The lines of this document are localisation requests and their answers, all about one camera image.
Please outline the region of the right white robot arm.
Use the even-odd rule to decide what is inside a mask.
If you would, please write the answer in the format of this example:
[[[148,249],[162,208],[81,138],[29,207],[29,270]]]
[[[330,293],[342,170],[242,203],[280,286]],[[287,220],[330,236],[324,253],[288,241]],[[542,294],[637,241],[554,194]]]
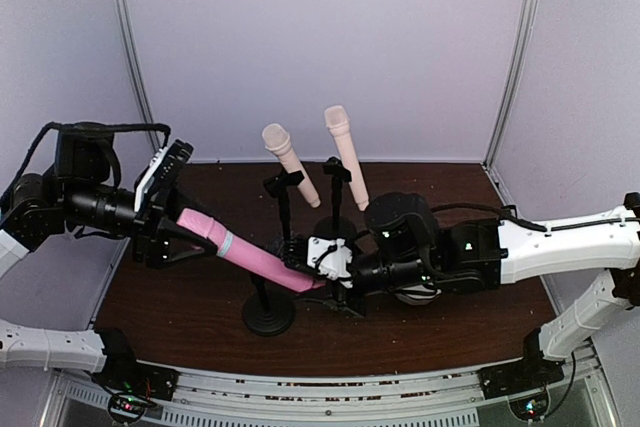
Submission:
[[[469,294],[552,273],[597,269],[573,304],[533,335],[534,359],[562,361],[620,312],[639,303],[639,195],[626,194],[609,211],[531,222],[507,208],[487,207],[490,218],[439,226],[437,208],[418,194],[390,192],[364,211],[366,235],[377,250],[364,254],[355,238],[298,237],[285,262],[326,282],[325,304],[362,314],[363,298],[421,286],[436,293]]]

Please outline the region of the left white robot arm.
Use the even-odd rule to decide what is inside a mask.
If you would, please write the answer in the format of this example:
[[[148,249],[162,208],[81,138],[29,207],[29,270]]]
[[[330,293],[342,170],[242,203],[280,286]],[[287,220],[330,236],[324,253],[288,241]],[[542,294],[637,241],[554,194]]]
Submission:
[[[57,134],[52,165],[30,173],[22,162],[1,196],[1,272],[34,253],[48,238],[74,233],[128,239],[133,258],[153,269],[214,255],[215,243],[179,226],[188,199],[177,181],[192,146],[171,140],[166,124],[50,122],[27,151],[33,157],[46,134]],[[122,188],[121,164],[114,148],[117,135],[160,132],[166,138],[143,170],[133,190]],[[126,376],[138,361],[118,329],[61,331],[1,323],[1,364],[80,370]]]

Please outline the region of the pink microphone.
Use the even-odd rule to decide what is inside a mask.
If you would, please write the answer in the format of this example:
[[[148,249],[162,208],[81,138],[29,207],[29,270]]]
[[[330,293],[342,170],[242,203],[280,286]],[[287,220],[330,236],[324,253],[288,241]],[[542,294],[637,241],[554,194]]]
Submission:
[[[184,209],[178,225],[213,242],[218,247],[218,257],[293,292],[307,292],[325,285],[322,280],[287,268],[278,257],[236,236],[214,217]]]

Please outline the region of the cream microphone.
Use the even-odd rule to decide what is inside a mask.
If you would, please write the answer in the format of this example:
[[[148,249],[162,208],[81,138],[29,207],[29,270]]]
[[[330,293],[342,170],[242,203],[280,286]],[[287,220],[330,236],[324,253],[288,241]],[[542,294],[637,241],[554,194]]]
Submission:
[[[328,107],[324,112],[326,127],[334,139],[343,166],[350,171],[349,186],[356,206],[364,211],[369,205],[369,193],[351,137],[350,119],[342,105]]]
[[[293,148],[289,132],[280,124],[271,123],[263,129],[262,139],[265,148],[279,160],[287,173],[302,173],[303,180],[298,189],[312,208],[318,208],[321,205],[320,195]]]

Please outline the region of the black mic stand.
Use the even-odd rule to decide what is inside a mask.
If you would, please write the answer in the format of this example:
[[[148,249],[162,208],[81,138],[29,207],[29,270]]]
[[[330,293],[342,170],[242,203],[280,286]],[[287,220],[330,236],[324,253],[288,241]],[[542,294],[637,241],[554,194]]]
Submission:
[[[287,295],[268,290],[263,277],[251,273],[255,293],[243,304],[241,318],[254,335],[275,337],[286,332],[294,323],[296,307]]]
[[[331,177],[331,215],[314,227],[314,235],[325,239],[342,238],[352,242],[357,236],[355,224],[341,215],[343,186],[351,180],[351,172],[337,157],[330,157],[322,164],[323,173]]]
[[[263,181],[263,187],[270,197],[277,200],[279,220],[282,236],[285,242],[291,240],[291,211],[288,189],[298,187],[304,180],[304,174],[300,170],[287,172],[284,167],[272,177]]]

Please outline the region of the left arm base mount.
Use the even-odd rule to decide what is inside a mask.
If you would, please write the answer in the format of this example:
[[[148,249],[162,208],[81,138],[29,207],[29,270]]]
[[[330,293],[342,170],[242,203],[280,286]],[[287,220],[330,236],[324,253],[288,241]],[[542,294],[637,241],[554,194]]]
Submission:
[[[173,399],[179,372],[136,362],[127,368],[106,367],[89,377],[107,394],[106,410],[112,420],[130,425],[148,413],[159,413],[160,402]]]

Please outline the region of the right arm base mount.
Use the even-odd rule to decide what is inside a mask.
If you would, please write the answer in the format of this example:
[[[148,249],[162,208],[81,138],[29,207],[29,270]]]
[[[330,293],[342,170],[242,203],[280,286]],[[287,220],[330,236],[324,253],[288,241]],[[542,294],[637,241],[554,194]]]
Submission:
[[[562,381],[564,370],[562,362],[522,358],[482,368],[477,375],[486,400],[506,398],[518,420],[532,423],[548,413],[548,386]]]

